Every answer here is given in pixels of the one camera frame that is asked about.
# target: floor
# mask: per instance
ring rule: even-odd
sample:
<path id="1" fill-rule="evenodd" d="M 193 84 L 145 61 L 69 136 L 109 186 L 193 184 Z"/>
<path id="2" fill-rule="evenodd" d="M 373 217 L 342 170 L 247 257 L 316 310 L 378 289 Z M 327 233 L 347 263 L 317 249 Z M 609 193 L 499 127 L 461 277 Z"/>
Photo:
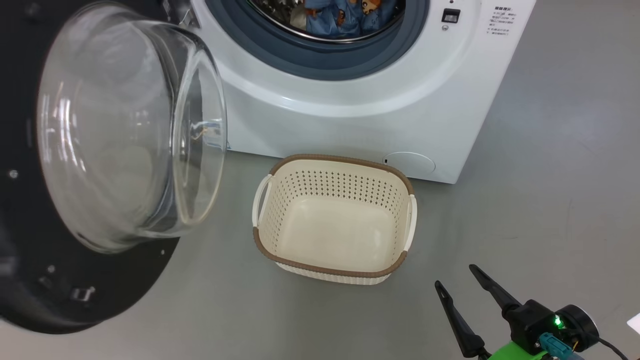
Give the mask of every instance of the floor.
<path id="1" fill-rule="evenodd" d="M 640 3 L 538 0 L 456 185 L 414 181 L 404 264 L 372 287 L 290 274 L 253 244 L 253 192 L 275 159 L 231 154 L 206 224 L 126 314 L 63 337 L 0 323 L 21 359 L 461 359 L 441 280 L 490 352 L 507 323 L 467 266 L 521 301 L 584 308 L 640 356 Z M 603 346 L 586 359 L 616 359 Z"/>

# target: open washing machine door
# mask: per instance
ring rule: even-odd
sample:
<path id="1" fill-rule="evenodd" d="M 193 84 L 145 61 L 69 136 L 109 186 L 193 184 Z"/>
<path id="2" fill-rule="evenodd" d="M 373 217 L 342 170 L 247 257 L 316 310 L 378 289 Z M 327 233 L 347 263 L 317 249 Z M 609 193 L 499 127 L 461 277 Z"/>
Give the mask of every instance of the open washing machine door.
<path id="1" fill-rule="evenodd" d="M 80 331 L 137 302 L 209 213 L 222 83 L 166 1 L 7 7 L 0 315 Z"/>

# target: washing machine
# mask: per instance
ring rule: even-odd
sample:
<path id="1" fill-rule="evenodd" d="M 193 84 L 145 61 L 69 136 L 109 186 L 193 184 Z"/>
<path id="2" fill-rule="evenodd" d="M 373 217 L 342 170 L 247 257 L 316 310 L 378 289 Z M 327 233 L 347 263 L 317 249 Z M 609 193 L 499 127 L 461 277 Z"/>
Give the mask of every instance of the washing machine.
<path id="1" fill-rule="evenodd" d="M 229 149 L 457 180 L 534 0 L 398 0 L 348 37 L 308 31 L 322 9 L 301 5 L 4 5 L 3 319 L 62 334 L 131 307 L 208 215 Z"/>
<path id="2" fill-rule="evenodd" d="M 230 148 L 455 183 L 535 0 L 398 0 L 379 30 L 331 39 L 287 22 L 300 2 L 192 2 L 225 84 Z"/>

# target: laundry basket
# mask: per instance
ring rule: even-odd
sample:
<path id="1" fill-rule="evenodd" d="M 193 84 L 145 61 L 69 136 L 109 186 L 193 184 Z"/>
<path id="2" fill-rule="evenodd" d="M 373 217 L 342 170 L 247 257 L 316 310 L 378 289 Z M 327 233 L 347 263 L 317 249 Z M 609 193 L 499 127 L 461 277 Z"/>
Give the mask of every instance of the laundry basket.
<path id="1" fill-rule="evenodd" d="M 413 188 L 400 171 L 351 158 L 294 155 L 260 183 L 253 237 L 284 270 L 373 285 L 404 261 L 416 216 Z"/>

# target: white handle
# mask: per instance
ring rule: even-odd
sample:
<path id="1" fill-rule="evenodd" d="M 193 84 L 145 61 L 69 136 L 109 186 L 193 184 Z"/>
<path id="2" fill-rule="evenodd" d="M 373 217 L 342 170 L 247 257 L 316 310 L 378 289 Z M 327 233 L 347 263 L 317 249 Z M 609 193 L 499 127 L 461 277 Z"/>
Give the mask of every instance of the white handle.
<path id="1" fill-rule="evenodd" d="M 415 201 L 415 196 L 411 194 L 409 195 L 409 197 L 411 198 L 411 203 L 409 203 L 407 211 L 411 212 L 411 222 L 407 226 L 408 231 L 404 232 L 406 234 L 404 251 L 409 251 L 409 248 L 411 247 L 411 242 L 413 242 L 413 235 L 415 234 L 415 223 L 418 220 L 418 204 Z"/>
<path id="2" fill-rule="evenodd" d="M 255 197 L 253 198 L 253 209 L 251 212 L 251 220 L 253 222 L 253 227 L 257 227 L 260 225 L 260 221 L 262 221 L 262 214 L 264 213 L 264 208 L 267 205 L 267 199 L 269 198 L 269 192 L 271 191 L 271 180 L 273 176 L 271 174 L 267 175 L 262 179 L 260 185 L 258 185 L 258 190 L 255 192 Z M 269 185 L 267 188 L 267 194 L 264 196 L 264 200 L 262 201 L 262 209 L 260 213 L 258 213 L 258 207 L 260 206 L 260 198 L 262 197 L 262 193 L 264 192 L 264 188 Z"/>

